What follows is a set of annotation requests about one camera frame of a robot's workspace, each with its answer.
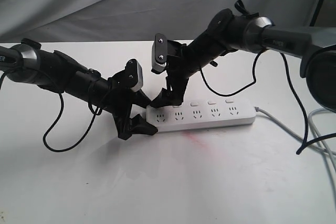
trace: table surface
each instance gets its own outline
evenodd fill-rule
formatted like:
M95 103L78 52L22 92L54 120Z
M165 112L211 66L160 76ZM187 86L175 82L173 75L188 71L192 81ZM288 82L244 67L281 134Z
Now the table surface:
M144 92L153 99L165 75L151 70L152 42L47 43L107 78L137 59ZM299 77L300 60L287 57L293 84L307 111L319 108ZM254 55L236 52L204 68L210 85L229 93L251 82ZM303 117L286 81L279 54L258 61L247 97L303 135ZM50 145L72 145L91 112L67 94ZM186 100L211 99L197 73ZM98 117L74 150L52 153L42 135L59 111L56 94L5 80L0 92L0 223L335 223L334 193L320 154L263 116L249 126L117 138L111 114ZM336 115L317 116L323 134ZM336 149L336 141L330 146Z

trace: red stain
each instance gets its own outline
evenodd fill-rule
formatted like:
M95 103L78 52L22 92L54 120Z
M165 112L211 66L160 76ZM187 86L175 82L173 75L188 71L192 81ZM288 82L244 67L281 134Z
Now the red stain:
M209 147L207 144L202 143L200 139L198 139L194 134L192 134L191 132L183 132L182 135L184 135L187 139L189 139L193 144L197 145L198 147L208 150L209 151Z

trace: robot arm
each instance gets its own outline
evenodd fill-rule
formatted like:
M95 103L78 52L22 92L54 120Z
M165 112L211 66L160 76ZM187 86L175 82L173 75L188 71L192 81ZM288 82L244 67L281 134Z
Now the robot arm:
M250 14L240 1L235 6L241 16L230 9L220 11L188 46L162 34L155 36L152 71L167 72L167 89L162 89L151 105L180 105L189 77L209 63L216 66L218 56L271 49L300 58L300 76L306 78L312 96L336 112L336 28L281 28L258 13Z
M35 84L55 93L66 92L88 102L91 108L95 105L112 113L121 139L158 131L139 114L130 118L133 104L146 108L151 102L141 90L142 68L135 59L106 80L98 71L87 69L60 51L51 53L40 48L39 43L29 39L11 49L0 47L0 70L12 81Z

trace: white cable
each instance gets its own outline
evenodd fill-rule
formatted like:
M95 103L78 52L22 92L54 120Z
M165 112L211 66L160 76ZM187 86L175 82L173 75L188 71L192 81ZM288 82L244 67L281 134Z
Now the white cable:
M326 109L317 109L317 110L314 110L314 111L310 112L309 115L308 115L308 123L309 123L311 131L313 133L313 136L315 138L316 137L320 137L321 134L320 134L319 130L317 129L316 125L314 124L314 121L313 121L312 117L315 114L318 114L318 113L321 113L321 112L328 112L328 110L326 110ZM323 144L324 148L326 148L326 150L327 150L327 152L329 154L332 166L334 167L334 169L336 171L336 160L335 160L335 157L333 156L333 151L330 149L329 145L325 142L325 140L322 140L321 143Z
M268 113L267 111L265 111L265 110L263 110L263 109L261 109L259 107L255 107L255 109L256 109L257 112L260 112L260 113L266 115L271 121L273 121L275 124L277 124L280 128L282 128L284 131L286 131L293 138L295 138L296 140L298 140L301 143L303 142L303 138L301 138L298 134L296 134L294 131L292 131L289 127L287 127L283 123L281 123L273 115L271 115L270 113ZM313 112L314 112L314 114L316 114L316 113L319 113L319 112L322 112L322 111L325 111L325 109L319 109L317 112L315 112L315 111L313 111ZM327 153L327 154L330 155L330 153L328 152L327 148L321 148L321 147L318 147L318 146L315 146L315 145L310 145L309 148L314 149L314 150L319 151L319 152ZM332 155L336 156L336 152L331 151L331 156Z

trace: fabric backdrop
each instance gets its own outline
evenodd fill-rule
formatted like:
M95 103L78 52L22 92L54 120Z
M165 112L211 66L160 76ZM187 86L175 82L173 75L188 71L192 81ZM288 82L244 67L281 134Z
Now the fabric backdrop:
M0 0L0 42L193 39L236 0ZM277 25L309 23L317 0L243 0Z

